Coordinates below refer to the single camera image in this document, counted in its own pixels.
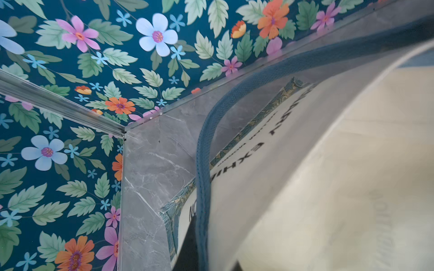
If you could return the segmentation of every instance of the small light blue flower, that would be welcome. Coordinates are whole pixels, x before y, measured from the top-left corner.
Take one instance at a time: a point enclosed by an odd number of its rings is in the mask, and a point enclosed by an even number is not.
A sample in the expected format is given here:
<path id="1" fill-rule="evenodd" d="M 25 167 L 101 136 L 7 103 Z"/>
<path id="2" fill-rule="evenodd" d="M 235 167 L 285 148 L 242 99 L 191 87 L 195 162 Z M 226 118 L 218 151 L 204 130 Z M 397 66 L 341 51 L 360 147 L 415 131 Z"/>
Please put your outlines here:
<path id="1" fill-rule="evenodd" d="M 96 55 L 97 56 L 91 56 L 91 58 L 95 59 L 97 64 L 103 63 L 104 65 L 107 65 L 107 62 L 105 61 L 109 59 L 108 57 L 103 57 L 101 52 L 96 52 Z"/>
<path id="2" fill-rule="evenodd" d="M 96 176 L 95 169 L 92 170 L 92 171 L 88 170 L 87 173 L 89 173 L 89 175 L 87 176 L 88 178 L 92 177 L 92 179 L 93 179 Z"/>
<path id="3" fill-rule="evenodd" d="M 171 82 L 170 84 L 178 84 L 179 79 L 176 79 L 174 76 L 172 76 L 172 79 L 169 79 L 169 81 Z"/>
<path id="4" fill-rule="evenodd" d="M 49 138 L 50 140 L 52 140 L 54 137 L 55 137 L 55 138 L 59 138 L 59 136 L 56 134 L 56 133 L 59 132 L 59 130 L 57 130 L 57 129 L 53 130 L 53 127 L 52 127 L 52 126 L 48 127 L 48 130 L 49 130 L 49 131 L 43 131 L 43 133 L 44 133 L 44 134 L 49 134 L 48 138 Z"/>
<path id="5" fill-rule="evenodd" d="M 105 211 L 107 211 L 107 208 L 110 207 L 110 203 L 108 199 L 106 199 L 105 201 L 101 200 L 101 204 L 102 204 L 101 210 L 104 209 Z"/>
<path id="6" fill-rule="evenodd" d="M 112 188 L 114 188 L 115 191 L 117 192 L 118 190 L 121 189 L 121 182 L 115 180 L 115 184 L 112 184 Z"/>
<path id="7" fill-rule="evenodd" d="M 89 85 L 93 86 L 92 89 L 96 89 L 97 91 L 101 91 L 101 89 L 103 89 L 103 87 L 100 86 L 99 83 L 89 83 Z"/>
<path id="8" fill-rule="evenodd" d="M 27 271 L 29 269 L 29 264 L 34 265 L 36 264 L 36 261 L 33 260 L 33 258 L 36 257 L 36 252 L 30 257 L 30 253 L 26 252 L 24 254 L 24 261 L 19 261 L 15 267 L 20 267 L 24 265 L 23 271 Z"/>
<path id="9" fill-rule="evenodd" d="M 4 223 L 7 223 L 8 227 L 12 227 L 12 224 L 13 224 L 12 220 L 19 220 L 20 218 L 22 218 L 22 216 L 16 215 L 16 213 L 18 213 L 18 211 L 19 211 L 19 209 L 15 209 L 10 214 L 8 211 L 1 211 L 0 215 L 2 217 L 4 217 L 4 219 L 0 220 L 0 226 L 3 225 Z"/>
<path id="10" fill-rule="evenodd" d="M 173 21 L 173 23 L 170 24 L 170 29 L 174 29 L 176 27 L 176 31 L 179 32 L 181 30 L 179 26 L 185 26 L 185 23 L 181 22 L 183 17 L 184 16 L 182 16 L 182 14 L 179 14 L 178 19 L 176 19 L 175 16 L 171 14 L 169 18 Z"/>
<path id="11" fill-rule="evenodd" d="M 15 166 L 15 163 L 14 163 L 13 161 L 17 161 L 17 160 L 18 160 L 18 158 L 12 158 L 12 154 L 11 154 L 11 153 L 8 153 L 7 156 L 6 156 L 6 158 L 4 158 L 4 157 L 0 157 L 0 161 L 4 161 L 4 162 L 1 164 L 1 167 L 5 167 L 5 166 L 7 166 L 8 164 L 9 164 L 11 167 L 13 167 L 13 166 Z"/>
<path id="12" fill-rule="evenodd" d="M 84 97 L 83 95 L 79 94 L 78 96 L 74 97 L 75 99 L 78 99 L 79 101 L 89 101 L 89 97 Z"/>
<path id="13" fill-rule="evenodd" d="M 5 129 L 9 129 L 9 124 L 7 124 L 7 123 L 11 123 L 11 122 L 13 122 L 13 120 L 5 119 L 5 118 L 6 118 L 6 114 L 1 113 L 0 114 L 0 126 L 3 126 Z"/>
<path id="14" fill-rule="evenodd" d="M 73 146 L 72 144 L 69 144 L 68 147 L 69 147 L 69 150 L 64 150 L 64 153 L 71 153 L 71 154 L 70 154 L 70 157 L 71 157 L 71 158 L 74 158 L 74 154 L 75 154 L 75 155 L 79 155 L 79 153 L 76 152 L 76 150 L 79 149 L 78 147 L 75 147 L 75 148 L 74 148 L 74 146 Z"/>
<path id="15" fill-rule="evenodd" d="M 181 56 L 185 55 L 185 52 L 182 52 L 182 45 L 179 45 L 178 49 L 172 46 L 170 47 L 170 50 L 174 53 L 170 56 L 172 59 L 176 57 L 178 60 L 181 60 Z"/>
<path id="16" fill-rule="evenodd" d="M 122 22 L 122 25 L 124 27 L 127 27 L 127 23 L 132 24 L 132 22 L 128 20 L 128 18 L 131 16 L 129 13 L 125 13 L 125 15 L 123 15 L 122 11 L 120 10 L 118 10 L 117 13 L 120 16 L 120 18 L 116 18 L 116 22 L 118 23 Z"/>
<path id="17" fill-rule="evenodd" d="M 46 67 L 41 64 L 47 64 L 47 62 L 43 60 L 36 60 L 35 57 L 32 56 L 31 54 L 27 54 L 27 56 L 30 58 L 30 60 L 23 59 L 23 61 L 27 63 L 32 63 L 32 68 L 41 67 L 43 69 L 46 69 Z"/>

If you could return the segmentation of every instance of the green leaf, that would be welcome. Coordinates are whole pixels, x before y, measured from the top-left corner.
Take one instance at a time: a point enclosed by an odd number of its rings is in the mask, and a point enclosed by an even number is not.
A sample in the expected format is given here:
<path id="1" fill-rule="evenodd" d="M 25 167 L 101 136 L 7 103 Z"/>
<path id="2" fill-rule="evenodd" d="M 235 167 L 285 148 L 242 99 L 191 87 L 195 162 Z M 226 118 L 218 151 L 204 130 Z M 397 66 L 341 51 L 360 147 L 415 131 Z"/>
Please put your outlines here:
<path id="1" fill-rule="evenodd" d="M 104 19 L 108 20 L 110 18 L 110 0 L 93 0 L 98 4 L 99 10 L 101 11 Z"/>
<path id="2" fill-rule="evenodd" d="M 19 223 L 13 220 L 12 227 L 8 227 L 7 223 L 0 226 L 0 265 L 4 266 L 12 255 L 14 246 L 20 244 L 20 238 L 18 234 L 21 234 L 21 230 L 17 228 Z"/>
<path id="3" fill-rule="evenodd" d="M 341 0 L 338 7 L 341 7 L 340 14 L 346 13 L 348 10 L 352 10 L 356 5 L 363 3 L 363 0 Z"/>
<path id="4" fill-rule="evenodd" d="M 21 137 L 11 137 L 8 140 L 0 139 L 0 152 L 13 150 L 13 147 L 21 140 Z"/>
<path id="5" fill-rule="evenodd" d="M 185 90 L 184 88 L 177 88 L 177 87 L 167 88 L 166 90 L 163 90 L 161 95 L 163 96 L 164 100 L 174 100 L 178 96 L 180 96 L 181 92 L 184 90 Z"/>
<path id="6" fill-rule="evenodd" d="M 48 203 L 47 205 L 41 205 L 38 209 L 33 213 L 33 221 L 39 226 L 47 225 L 47 222 L 55 222 L 56 218 L 59 218 L 63 215 L 63 211 L 68 208 L 69 202 L 66 203 Z"/>
<path id="7" fill-rule="evenodd" d="M 78 156 L 74 156 L 74 166 L 81 170 L 84 174 L 86 174 L 86 165 L 85 161 Z"/>
<path id="8" fill-rule="evenodd" d="M 159 87 L 161 84 L 163 84 L 163 79 L 160 77 L 158 73 L 155 73 L 154 71 L 149 71 L 147 69 L 140 69 L 143 73 L 143 78 L 146 80 L 146 82 L 153 86 L 153 87 Z"/>
<path id="9" fill-rule="evenodd" d="M 24 16 L 21 19 L 12 16 L 7 21 L 7 24 L 17 32 L 31 34 L 34 32 L 33 27 L 36 26 L 36 21 L 35 16 Z"/>
<path id="10" fill-rule="evenodd" d="M 266 5 L 266 1 L 250 0 L 247 5 L 240 6 L 235 12 L 243 16 L 243 21 L 257 25 L 259 19 L 264 17 L 262 11 Z"/>
<path id="11" fill-rule="evenodd" d="M 310 4 L 306 1 L 298 2 L 299 14 L 296 15 L 297 25 L 299 30 L 308 30 L 316 21 L 316 14 L 318 13 L 319 5 L 315 1 Z"/>
<path id="12" fill-rule="evenodd" d="M 92 129 L 87 127 L 71 127 L 71 130 L 77 135 L 78 138 L 83 140 L 92 141 L 95 138 L 95 133 Z"/>
<path id="13" fill-rule="evenodd" d="M 69 74 L 69 73 L 57 73 L 58 75 L 62 76 L 63 78 L 65 78 L 66 80 L 72 82 L 72 83 L 79 83 L 79 84 L 87 84 L 86 81 L 77 78 L 75 75 Z"/>
<path id="14" fill-rule="evenodd" d="M 34 14 L 38 15 L 41 18 L 47 19 L 41 7 L 39 6 L 44 4 L 42 0 L 15 0 L 15 2 L 17 2 L 21 6 L 24 4 Z"/>
<path id="15" fill-rule="evenodd" d="M 59 87 L 58 85 L 42 85 L 41 87 L 60 96 L 68 96 L 71 90 L 69 87 Z"/>
<path id="16" fill-rule="evenodd" d="M 96 40 L 102 44 L 108 43 L 113 46 L 115 44 L 122 45 L 123 41 L 130 40 L 133 35 L 121 31 L 121 27 L 112 25 L 111 22 L 103 22 L 101 19 L 94 19 L 89 22 L 89 28 L 99 32 Z"/>
<path id="17" fill-rule="evenodd" d="M 36 41 L 37 45 L 45 47 L 56 47 L 56 49 L 71 48 L 71 43 L 62 39 L 62 35 L 68 33 L 59 26 L 56 21 L 44 21 L 43 25 L 39 27 L 36 31 L 37 34 L 41 35 Z"/>
<path id="18" fill-rule="evenodd" d="M 18 209 L 18 213 L 28 212 L 30 208 L 38 205 L 38 202 L 44 198 L 42 194 L 45 189 L 47 189 L 47 183 L 36 188 L 31 186 L 27 190 L 23 189 L 10 198 L 7 207 L 12 211 Z"/>
<path id="19" fill-rule="evenodd" d="M 229 30 L 223 34 L 221 40 L 218 41 L 216 57 L 221 60 L 229 59 L 233 53 L 232 39 L 229 37 Z"/>
<path id="20" fill-rule="evenodd" d="M 172 76 L 179 68 L 178 61 L 176 61 L 176 59 L 172 59 L 171 61 L 169 61 L 167 67 L 169 68 L 169 76 Z"/>
<path id="21" fill-rule="evenodd" d="M 285 27 L 279 29 L 279 36 L 284 39 L 294 39 L 296 29 L 296 24 L 292 20 L 288 20 Z"/>
<path id="22" fill-rule="evenodd" d="M 163 62 L 163 59 L 159 54 L 157 54 L 157 50 L 154 50 L 151 55 L 151 61 L 152 61 L 152 70 L 156 70 L 158 66 Z"/>
<path id="23" fill-rule="evenodd" d="M 185 71 L 182 71 L 181 80 L 184 82 L 184 86 L 188 87 L 188 82 L 190 81 L 190 76 Z"/>
<path id="24" fill-rule="evenodd" d="M 147 98 L 153 99 L 158 96 L 158 91 L 147 86 L 133 87 L 133 89 L 137 90 L 140 94 Z"/>
<path id="25" fill-rule="evenodd" d="M 196 18 L 201 18 L 204 10 L 207 9 L 206 0 L 185 0 L 184 12 L 187 13 L 187 25 L 191 25 Z"/>
<path id="26" fill-rule="evenodd" d="M 138 58 L 129 56 L 127 52 L 122 52 L 119 49 L 107 48 L 103 52 L 104 56 L 108 57 L 108 62 L 112 65 L 130 66 L 130 63 L 134 63 Z"/>
<path id="27" fill-rule="evenodd" d="M 13 116 L 15 121 L 19 121 L 24 128 L 29 127 L 35 134 L 39 133 L 41 119 L 36 111 L 26 110 L 21 103 L 11 103 L 9 105 L 9 115 Z"/>
<path id="28" fill-rule="evenodd" d="M 113 138 L 110 138 L 108 134 L 101 136 L 101 148 L 104 150 L 105 154 L 109 156 L 109 153 L 113 149 Z"/>
<path id="29" fill-rule="evenodd" d="M 154 109 L 154 102 L 150 101 L 149 99 L 144 99 L 144 98 L 133 98 L 130 99 L 130 101 L 132 101 L 135 105 L 140 106 L 141 108 L 144 109 Z"/>
<path id="30" fill-rule="evenodd" d="M 54 163 L 54 169 L 56 170 L 57 174 L 61 174 L 65 180 L 69 181 L 69 172 L 67 165 L 59 165 Z"/>
<path id="31" fill-rule="evenodd" d="M 200 82 L 203 80 L 212 80 L 219 77 L 222 73 L 222 66 L 219 63 L 213 63 L 212 65 L 207 66 L 206 69 L 202 71 L 202 76 L 199 79 Z"/>
<path id="32" fill-rule="evenodd" d="M 91 197 L 86 197 L 85 199 L 80 199 L 79 202 L 74 203 L 74 208 L 68 213 L 67 217 L 77 215 L 77 217 L 82 215 L 87 215 L 93 211 L 95 208 L 95 200 Z"/>
<path id="33" fill-rule="evenodd" d="M 84 148 L 80 152 L 80 156 L 89 157 L 96 150 L 96 147 Z"/>
<path id="34" fill-rule="evenodd" d="M 121 207 L 121 191 L 118 191 L 115 195 L 113 195 L 113 199 L 110 201 L 110 205 L 114 206 L 116 210 Z"/>
<path id="35" fill-rule="evenodd" d="M 39 243 L 41 244 L 37 248 L 39 253 L 41 253 L 39 257 L 45 259 L 45 262 L 54 261 L 56 259 L 57 253 L 60 251 L 65 251 L 65 240 L 62 240 L 62 237 L 56 236 L 54 233 L 50 236 L 44 232 L 41 232 L 41 234 L 39 234 Z"/>
<path id="36" fill-rule="evenodd" d="M 96 60 L 92 58 L 92 54 L 84 53 L 79 55 L 79 69 L 82 70 L 83 78 L 88 78 L 91 76 L 97 76 L 102 72 L 102 67 L 104 64 L 96 63 Z"/>
<path id="37" fill-rule="evenodd" d="M 24 57 L 22 55 L 16 55 L 16 54 L 11 53 L 9 51 L 6 51 L 6 54 L 10 58 L 10 60 L 12 60 L 13 62 L 16 62 L 26 72 L 30 72 L 30 66 L 29 66 L 29 64 L 27 64 L 26 62 L 23 61 Z"/>
<path id="38" fill-rule="evenodd" d="M 88 218 L 83 220 L 83 225 L 77 231 L 76 236 L 83 233 L 88 235 L 89 233 L 94 233 L 99 230 L 105 223 L 105 217 L 102 213 L 96 212 L 95 214 L 89 215 Z"/>
<path id="39" fill-rule="evenodd" d="M 229 6 L 224 0 L 213 0 L 208 8 L 208 22 L 210 29 L 214 30 L 214 38 L 217 38 L 221 29 L 226 26 L 227 10 Z"/>
<path id="40" fill-rule="evenodd" d="M 68 182 L 68 184 L 59 186 L 56 191 L 64 192 L 65 196 L 82 197 L 87 192 L 87 185 L 83 181 Z"/>
<path id="41" fill-rule="evenodd" d="M 48 69 L 43 69 L 41 67 L 38 66 L 38 72 L 40 75 L 44 76 L 45 78 L 47 78 L 48 82 L 55 84 L 56 83 L 56 79 L 55 79 L 55 75 L 54 73 L 52 73 L 51 71 L 49 71 Z"/>
<path id="42" fill-rule="evenodd" d="M 140 84 L 136 76 L 125 69 L 117 68 L 113 70 L 113 77 L 124 84 Z"/>
<path id="43" fill-rule="evenodd" d="M 200 66 L 196 63 L 194 63 L 191 59 L 181 59 L 179 60 L 179 63 L 184 66 L 186 69 L 197 69 Z"/>
<path id="44" fill-rule="evenodd" d="M 6 194 L 15 192 L 14 188 L 22 184 L 21 179 L 27 172 L 27 167 L 20 168 L 19 170 L 10 171 L 7 169 L 0 173 L 0 199 Z"/>
<path id="45" fill-rule="evenodd" d="M 105 166 L 101 163 L 100 160 L 98 159 L 89 159 L 89 160 L 95 168 L 100 168 L 102 170 L 105 170 Z"/>
<path id="46" fill-rule="evenodd" d="M 201 59 L 209 59 L 214 54 L 214 46 L 211 41 L 208 37 L 202 36 L 199 30 L 196 33 L 196 43 L 194 46 L 196 47 L 196 53 Z"/>
<path id="47" fill-rule="evenodd" d="M 250 39 L 250 31 L 247 31 L 241 41 L 238 41 L 237 48 L 235 49 L 235 54 L 239 62 L 246 62 L 252 55 L 252 44 L 253 40 Z"/>
<path id="48" fill-rule="evenodd" d="M 59 129 L 62 128 L 62 120 L 63 118 L 59 116 L 58 114 L 48 112 L 44 109 L 39 109 L 41 114 L 44 116 L 46 120 L 48 120 L 49 123 L 54 123 Z"/>
<path id="49" fill-rule="evenodd" d="M 99 198 L 105 198 L 110 192 L 110 180 L 107 179 L 107 172 L 101 178 L 98 178 L 95 184 L 95 195 Z"/>

